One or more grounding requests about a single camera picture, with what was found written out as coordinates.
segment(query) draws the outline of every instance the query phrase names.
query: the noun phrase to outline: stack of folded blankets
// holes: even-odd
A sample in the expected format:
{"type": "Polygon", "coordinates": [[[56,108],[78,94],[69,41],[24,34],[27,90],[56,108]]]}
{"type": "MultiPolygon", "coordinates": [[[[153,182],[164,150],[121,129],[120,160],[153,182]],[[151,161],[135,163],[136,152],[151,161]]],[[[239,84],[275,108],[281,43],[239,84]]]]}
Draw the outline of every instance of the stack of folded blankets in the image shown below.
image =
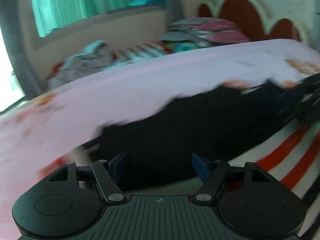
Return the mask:
{"type": "Polygon", "coordinates": [[[235,23],[205,17],[184,19],[169,25],[169,31],[160,40],[173,52],[250,41],[235,23]]]}

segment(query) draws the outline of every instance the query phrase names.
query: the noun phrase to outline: brown headboard panel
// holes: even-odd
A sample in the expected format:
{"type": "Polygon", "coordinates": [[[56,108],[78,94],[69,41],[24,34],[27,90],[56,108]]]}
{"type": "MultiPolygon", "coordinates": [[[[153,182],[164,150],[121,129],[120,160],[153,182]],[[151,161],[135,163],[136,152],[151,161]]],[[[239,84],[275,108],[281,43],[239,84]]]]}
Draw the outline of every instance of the brown headboard panel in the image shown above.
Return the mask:
{"type": "Polygon", "coordinates": [[[305,29],[291,16],[269,19],[256,0],[223,0],[198,9],[199,17],[218,17],[236,23],[252,41],[294,39],[308,43],[305,29]]]}

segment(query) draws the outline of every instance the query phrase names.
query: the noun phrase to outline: crosshair symbol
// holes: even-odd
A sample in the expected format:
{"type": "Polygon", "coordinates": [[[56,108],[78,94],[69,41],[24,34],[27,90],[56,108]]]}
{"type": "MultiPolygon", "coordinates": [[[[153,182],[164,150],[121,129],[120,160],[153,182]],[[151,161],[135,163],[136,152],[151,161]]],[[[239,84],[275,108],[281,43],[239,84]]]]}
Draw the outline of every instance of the crosshair symbol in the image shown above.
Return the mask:
{"type": "Polygon", "coordinates": [[[162,198],[157,198],[156,201],[160,204],[162,203],[164,200],[162,198]]]}

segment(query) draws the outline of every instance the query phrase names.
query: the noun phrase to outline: gray curtain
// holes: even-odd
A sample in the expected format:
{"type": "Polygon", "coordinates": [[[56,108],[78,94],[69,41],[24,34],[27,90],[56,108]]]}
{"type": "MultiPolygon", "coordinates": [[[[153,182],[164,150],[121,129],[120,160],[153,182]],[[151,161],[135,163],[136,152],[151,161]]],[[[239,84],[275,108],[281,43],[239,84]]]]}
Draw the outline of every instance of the gray curtain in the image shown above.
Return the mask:
{"type": "Polygon", "coordinates": [[[44,92],[44,87],[31,66],[21,33],[17,0],[0,0],[0,27],[12,68],[27,99],[44,92]]]}
{"type": "Polygon", "coordinates": [[[181,0],[167,0],[166,3],[167,24],[184,19],[184,11],[181,0]]]}

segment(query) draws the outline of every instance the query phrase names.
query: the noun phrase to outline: black garment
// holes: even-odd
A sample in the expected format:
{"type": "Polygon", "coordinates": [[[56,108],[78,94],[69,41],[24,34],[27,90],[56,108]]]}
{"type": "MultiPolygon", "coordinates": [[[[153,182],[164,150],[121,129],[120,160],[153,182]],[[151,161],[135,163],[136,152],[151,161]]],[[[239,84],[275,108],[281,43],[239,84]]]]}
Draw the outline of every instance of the black garment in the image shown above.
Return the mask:
{"type": "Polygon", "coordinates": [[[104,127],[92,142],[100,144],[91,153],[92,161],[127,152],[128,169],[118,184],[122,190],[195,177],[193,152],[229,161],[282,128],[283,119],[276,115],[283,107],[284,99],[278,100],[283,92],[267,82],[248,94],[220,86],[176,98],[146,119],[104,127]]]}

